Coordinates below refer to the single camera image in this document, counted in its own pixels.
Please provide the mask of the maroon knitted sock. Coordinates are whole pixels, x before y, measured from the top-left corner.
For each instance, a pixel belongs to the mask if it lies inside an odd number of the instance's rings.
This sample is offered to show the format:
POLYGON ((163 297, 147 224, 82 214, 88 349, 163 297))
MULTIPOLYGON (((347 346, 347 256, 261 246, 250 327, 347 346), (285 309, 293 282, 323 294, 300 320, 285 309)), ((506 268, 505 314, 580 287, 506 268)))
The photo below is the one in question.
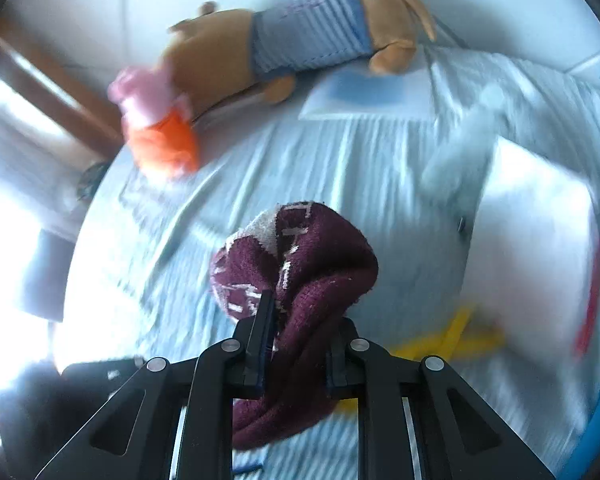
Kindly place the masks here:
POLYGON ((209 274, 216 302, 234 320, 256 314, 266 290, 277 309, 264 395, 235 403, 234 448, 284 440, 332 414, 325 353, 343 315, 378 275, 364 235, 321 203, 277 206, 232 234, 213 256, 209 274))

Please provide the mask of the striped white bed sheet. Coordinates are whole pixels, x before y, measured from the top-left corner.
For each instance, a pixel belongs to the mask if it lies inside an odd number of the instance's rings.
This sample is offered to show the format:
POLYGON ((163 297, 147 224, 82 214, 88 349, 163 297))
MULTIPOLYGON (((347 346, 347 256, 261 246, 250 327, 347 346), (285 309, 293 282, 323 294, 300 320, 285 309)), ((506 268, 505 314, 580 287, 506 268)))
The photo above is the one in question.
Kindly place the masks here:
MULTIPOLYGON (((257 218, 316 207, 325 237, 357 242, 376 275, 348 315, 392 349, 448 324, 468 240, 453 208, 423 192, 432 155, 468 133, 465 118, 580 174, 600 226, 600 85, 499 54, 429 47, 437 114, 303 120, 301 100, 216 116, 202 130, 210 162, 193 177, 152 184, 129 152, 88 208, 55 340, 60 366, 130 356, 184 361, 233 333, 211 289, 210 264, 257 218)), ((559 474, 600 395, 600 314, 591 347, 572 365, 535 365, 513 350, 455 359, 454 368, 547 468, 559 474)))

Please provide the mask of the white tissue pack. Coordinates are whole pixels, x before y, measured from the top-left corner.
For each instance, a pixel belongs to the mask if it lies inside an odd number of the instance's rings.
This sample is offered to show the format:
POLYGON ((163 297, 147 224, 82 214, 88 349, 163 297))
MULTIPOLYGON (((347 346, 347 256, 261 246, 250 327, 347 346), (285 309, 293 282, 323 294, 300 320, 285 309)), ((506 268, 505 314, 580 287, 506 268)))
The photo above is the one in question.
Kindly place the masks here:
POLYGON ((600 298, 600 236, 588 182, 496 140, 460 294, 528 359, 553 365, 583 356, 600 298))

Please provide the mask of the grey fluffy plush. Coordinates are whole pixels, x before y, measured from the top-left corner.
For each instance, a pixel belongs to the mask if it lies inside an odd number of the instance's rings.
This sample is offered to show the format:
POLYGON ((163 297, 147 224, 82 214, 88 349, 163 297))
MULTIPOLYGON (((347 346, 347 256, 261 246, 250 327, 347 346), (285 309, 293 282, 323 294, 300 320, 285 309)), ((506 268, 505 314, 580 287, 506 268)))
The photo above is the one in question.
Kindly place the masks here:
POLYGON ((507 96, 486 86, 457 133, 434 152, 420 177, 422 192, 459 217, 475 215, 489 173, 496 139, 506 133, 507 96))

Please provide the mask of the pink pig plush orange dress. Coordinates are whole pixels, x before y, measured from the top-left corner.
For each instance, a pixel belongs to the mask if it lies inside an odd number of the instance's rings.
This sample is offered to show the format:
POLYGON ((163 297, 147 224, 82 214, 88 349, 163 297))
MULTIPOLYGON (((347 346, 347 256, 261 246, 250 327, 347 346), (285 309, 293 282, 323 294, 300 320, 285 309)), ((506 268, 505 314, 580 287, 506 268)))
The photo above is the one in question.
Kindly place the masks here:
POLYGON ((200 149, 188 99, 175 89, 171 66, 130 66, 108 87, 120 108, 135 165, 149 179, 175 180, 200 168, 200 149))

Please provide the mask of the white blue booklet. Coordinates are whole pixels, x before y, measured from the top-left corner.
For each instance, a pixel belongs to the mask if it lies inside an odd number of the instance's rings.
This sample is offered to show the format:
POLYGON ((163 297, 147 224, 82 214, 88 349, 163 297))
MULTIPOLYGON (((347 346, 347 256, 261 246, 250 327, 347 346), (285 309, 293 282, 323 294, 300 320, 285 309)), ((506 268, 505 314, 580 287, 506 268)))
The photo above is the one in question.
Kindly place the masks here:
POLYGON ((418 52, 405 74, 377 76, 364 60, 341 65, 317 79, 300 119, 387 116, 432 122, 436 104, 426 56, 418 52))

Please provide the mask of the brown dog plush striped shirt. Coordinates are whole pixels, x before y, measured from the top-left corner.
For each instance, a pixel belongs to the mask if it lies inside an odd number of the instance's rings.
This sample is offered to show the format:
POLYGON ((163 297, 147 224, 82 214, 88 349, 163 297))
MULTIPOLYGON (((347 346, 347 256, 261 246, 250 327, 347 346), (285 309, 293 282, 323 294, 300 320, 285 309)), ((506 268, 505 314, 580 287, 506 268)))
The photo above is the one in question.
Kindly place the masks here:
POLYGON ((161 58, 197 116, 251 88, 266 102, 282 102, 298 73, 358 58, 376 75, 400 75, 418 34, 437 37, 422 0, 283 0, 263 11, 209 6, 171 32, 161 58))

